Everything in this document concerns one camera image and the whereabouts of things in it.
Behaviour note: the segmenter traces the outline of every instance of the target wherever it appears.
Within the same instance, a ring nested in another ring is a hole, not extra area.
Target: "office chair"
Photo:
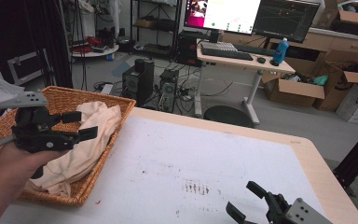
[[[203,118],[245,128],[254,128],[254,124],[248,115],[239,109],[227,105],[215,105],[209,107],[205,111]]]

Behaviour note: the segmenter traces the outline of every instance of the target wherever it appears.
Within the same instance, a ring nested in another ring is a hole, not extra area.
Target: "white table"
[[[103,51],[103,53],[89,52],[89,53],[81,54],[81,53],[73,52],[73,53],[72,53],[72,56],[73,56],[73,57],[92,58],[92,57],[99,57],[99,56],[104,56],[104,55],[112,54],[112,53],[116,52],[117,50],[118,50],[118,45],[114,45],[112,49],[105,49],[105,50]]]
[[[247,220],[267,223],[267,204],[245,188],[248,178],[289,203],[300,194],[333,223],[358,223],[309,140],[141,108],[131,111],[83,206],[15,202],[0,223],[235,223],[228,201]]]
[[[282,62],[279,66],[274,66],[274,65],[270,64],[269,61],[271,60],[271,57],[269,57],[269,56],[256,55],[256,54],[251,54],[251,55],[254,58],[252,61],[231,59],[231,58],[222,58],[222,57],[203,55],[200,47],[197,48],[197,58],[202,61],[202,67],[206,66],[207,65],[206,63],[221,63],[221,64],[235,67],[240,70],[244,70],[243,71],[244,76],[249,76],[249,75],[253,74],[254,80],[253,80],[253,84],[252,84],[252,90],[249,93],[248,97],[243,98],[244,99],[243,102],[244,102],[244,105],[247,109],[247,112],[248,112],[250,118],[252,119],[253,123],[256,125],[256,124],[259,124],[260,121],[257,117],[257,114],[255,113],[252,102],[255,98],[255,92],[257,91],[257,87],[260,83],[260,79],[261,79],[261,76],[263,75],[263,72],[272,71],[272,72],[278,72],[278,73],[294,73],[295,70],[286,62]],[[256,60],[257,57],[265,58],[266,62],[259,63]],[[196,90],[196,95],[194,97],[195,114],[198,117],[202,116],[200,95],[201,95],[202,77],[205,76],[205,74],[203,74],[203,72],[202,72],[204,70],[204,69],[202,69],[202,67],[201,67],[201,72],[200,72],[199,83],[198,83],[197,90]],[[227,80],[227,76],[223,76],[221,78],[224,80]]]

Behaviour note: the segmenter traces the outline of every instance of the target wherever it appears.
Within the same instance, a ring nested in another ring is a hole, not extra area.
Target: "keyboard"
[[[246,61],[252,61],[253,58],[250,54],[234,50],[223,50],[223,49],[206,49],[202,48],[201,52],[203,55],[210,55],[215,57],[242,59]]]
[[[248,46],[248,45],[234,44],[233,46],[237,51],[253,53],[253,54],[261,54],[261,55],[266,55],[266,56],[273,56],[274,52],[275,52],[275,50],[273,50],[273,49],[262,49],[262,48],[258,48],[258,47]]]

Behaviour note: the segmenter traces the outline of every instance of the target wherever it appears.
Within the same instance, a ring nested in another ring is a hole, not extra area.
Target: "white shelf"
[[[104,55],[114,53],[117,50],[118,50],[118,45],[115,45],[112,49],[104,50],[103,53],[89,52],[89,53],[85,53],[85,54],[80,54],[80,53],[74,52],[74,53],[72,53],[72,57],[85,57],[85,58],[99,57],[99,56],[104,56]]]

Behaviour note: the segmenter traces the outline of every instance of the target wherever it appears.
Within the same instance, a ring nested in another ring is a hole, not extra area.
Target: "wicker basket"
[[[55,196],[31,190],[25,190],[21,195],[21,199],[26,201],[80,206],[86,201],[91,189],[94,187],[95,181],[101,172],[110,149],[115,143],[117,134],[121,129],[124,120],[135,106],[135,101],[111,95],[104,95],[89,91],[78,91],[61,87],[47,87],[43,89],[42,92],[48,99],[47,108],[50,114],[74,111],[78,105],[93,101],[104,102],[108,107],[113,105],[120,106],[122,116],[121,122],[112,133],[103,154],[100,159],[98,159],[89,174],[71,184],[72,193],[70,197]],[[11,134],[11,126],[15,123],[15,115],[16,109],[13,109],[0,118],[0,138]],[[80,124],[78,122],[67,123],[65,125],[59,123],[54,126],[53,129],[56,131],[76,132],[79,127]]]

